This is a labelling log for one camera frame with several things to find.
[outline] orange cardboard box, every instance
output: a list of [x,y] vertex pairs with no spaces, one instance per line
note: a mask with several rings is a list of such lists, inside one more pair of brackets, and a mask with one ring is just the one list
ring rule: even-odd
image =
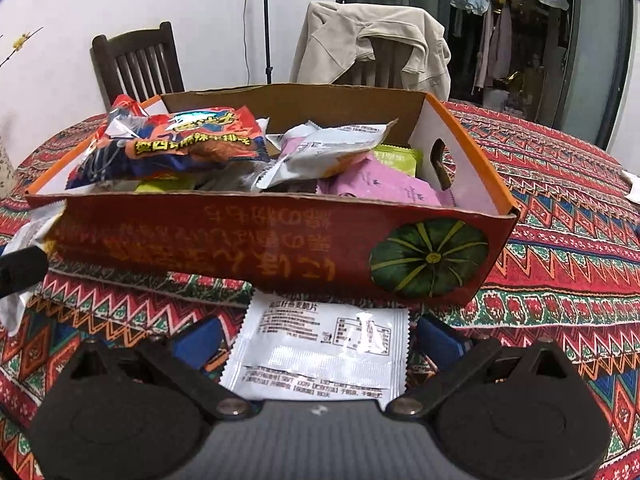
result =
[[[86,141],[27,194],[32,206],[66,200],[50,232],[63,258],[235,278],[277,292],[464,305],[518,219],[481,149],[430,94],[274,84],[167,94],[144,105],[169,112],[246,105],[256,118],[270,118],[269,133],[307,120],[329,127],[398,119],[385,143],[422,150],[418,176],[448,189],[455,207],[274,192],[64,191]],[[452,182],[445,147],[455,163]]]

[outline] box handle hole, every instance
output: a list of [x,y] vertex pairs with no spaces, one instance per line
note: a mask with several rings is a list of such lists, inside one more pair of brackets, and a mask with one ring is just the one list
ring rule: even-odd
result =
[[433,169],[435,170],[436,177],[438,178],[438,182],[440,183],[440,187],[443,191],[446,191],[451,187],[451,184],[453,184],[453,179],[456,176],[455,166],[453,167],[453,169],[447,168],[442,161],[445,152],[449,154],[449,150],[447,149],[445,143],[442,141],[442,139],[436,139],[431,149],[430,161]]

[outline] white wall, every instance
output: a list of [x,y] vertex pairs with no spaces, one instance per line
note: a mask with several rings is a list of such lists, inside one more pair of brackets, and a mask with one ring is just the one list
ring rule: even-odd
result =
[[[43,26],[0,69],[0,136],[12,164],[44,140],[104,111],[89,49],[94,36],[116,36],[172,22],[187,90],[246,83],[243,0],[1,0],[0,57],[15,38]],[[306,6],[270,0],[274,82],[286,81]],[[251,83],[266,81],[262,0],[248,0]]]
[[640,174],[640,1],[634,1],[631,59],[616,124],[607,151],[631,173]]

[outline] black pole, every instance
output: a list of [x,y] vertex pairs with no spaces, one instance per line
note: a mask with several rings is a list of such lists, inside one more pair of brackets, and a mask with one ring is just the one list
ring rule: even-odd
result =
[[267,69],[265,73],[267,75],[267,84],[271,84],[271,45],[269,44],[269,0],[263,0],[264,3],[264,53],[267,58]]

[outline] pink garment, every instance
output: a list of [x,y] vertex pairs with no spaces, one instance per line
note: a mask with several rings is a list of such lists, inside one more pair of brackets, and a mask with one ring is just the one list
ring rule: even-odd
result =
[[511,9],[505,3],[495,24],[494,34],[489,46],[489,63],[487,73],[489,78],[502,79],[509,75],[511,65]]
[[476,65],[476,78],[474,88],[484,88],[486,81],[486,70],[489,63],[489,44],[491,34],[494,31],[494,6],[489,2],[489,8],[484,14],[482,22],[482,37],[480,38],[480,50],[478,51],[478,64]]

